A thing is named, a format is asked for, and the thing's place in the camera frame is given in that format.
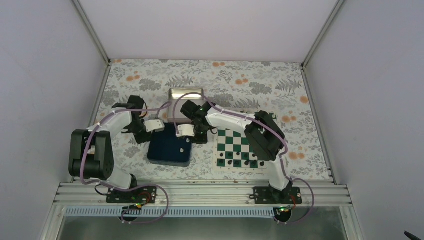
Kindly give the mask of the blue square tray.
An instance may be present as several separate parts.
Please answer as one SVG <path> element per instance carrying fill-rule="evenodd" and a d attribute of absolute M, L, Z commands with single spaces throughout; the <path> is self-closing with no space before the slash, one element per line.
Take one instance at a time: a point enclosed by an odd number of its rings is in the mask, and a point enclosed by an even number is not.
<path fill-rule="evenodd" d="M 164 130 L 152 134 L 147 159 L 155 165 L 185 168 L 191 163 L 192 145 L 188 137 L 176 136 L 173 124 L 165 123 Z"/>

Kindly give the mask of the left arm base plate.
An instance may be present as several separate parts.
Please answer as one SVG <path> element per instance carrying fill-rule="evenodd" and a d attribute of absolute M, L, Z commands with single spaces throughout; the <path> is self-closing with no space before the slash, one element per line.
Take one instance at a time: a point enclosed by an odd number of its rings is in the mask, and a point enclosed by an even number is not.
<path fill-rule="evenodd" d="M 128 192 L 109 189 L 105 201 L 108 204 L 154 204 L 156 195 L 157 187 L 155 186 L 145 186 Z"/>

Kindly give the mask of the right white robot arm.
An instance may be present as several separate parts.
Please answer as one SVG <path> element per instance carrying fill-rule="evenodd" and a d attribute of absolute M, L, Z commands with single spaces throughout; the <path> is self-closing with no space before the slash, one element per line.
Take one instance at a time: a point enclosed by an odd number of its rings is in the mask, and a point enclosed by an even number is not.
<path fill-rule="evenodd" d="M 189 124 L 176 124 L 178 138 L 189 137 L 194 144 L 206 144 L 207 132 L 222 128 L 241 134 L 246 138 L 258 160 L 268 162 L 269 190 L 271 198 L 278 204 L 290 197 L 293 181 L 287 176 L 282 157 L 288 153 L 286 136 L 266 111 L 247 114 L 222 108 L 210 101 L 197 105 L 191 100 L 181 107 L 181 113 Z"/>

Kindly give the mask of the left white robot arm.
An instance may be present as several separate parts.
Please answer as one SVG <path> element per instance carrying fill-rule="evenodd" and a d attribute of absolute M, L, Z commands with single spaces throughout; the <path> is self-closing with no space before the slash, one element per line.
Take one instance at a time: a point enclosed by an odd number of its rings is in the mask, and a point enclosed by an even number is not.
<path fill-rule="evenodd" d="M 119 196 L 131 203 L 139 197 L 139 188 L 133 184 L 134 177 L 115 166 L 113 139 L 120 133 L 132 134 L 137 144 L 151 140 L 140 110 L 145 101 L 131 95 L 126 103 L 113 105 L 113 112 L 99 123 L 77 129 L 71 134 L 68 172 L 81 178 L 85 184 L 99 183 L 120 189 Z"/>

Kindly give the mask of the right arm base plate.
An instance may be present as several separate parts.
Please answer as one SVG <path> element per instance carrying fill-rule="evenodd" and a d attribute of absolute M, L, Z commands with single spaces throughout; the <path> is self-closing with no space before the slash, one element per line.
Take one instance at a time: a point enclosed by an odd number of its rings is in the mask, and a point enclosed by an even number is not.
<path fill-rule="evenodd" d="M 256 186 L 249 198 L 257 205 L 302 204 L 302 194 L 299 187 L 289 186 L 279 191 L 270 186 Z"/>

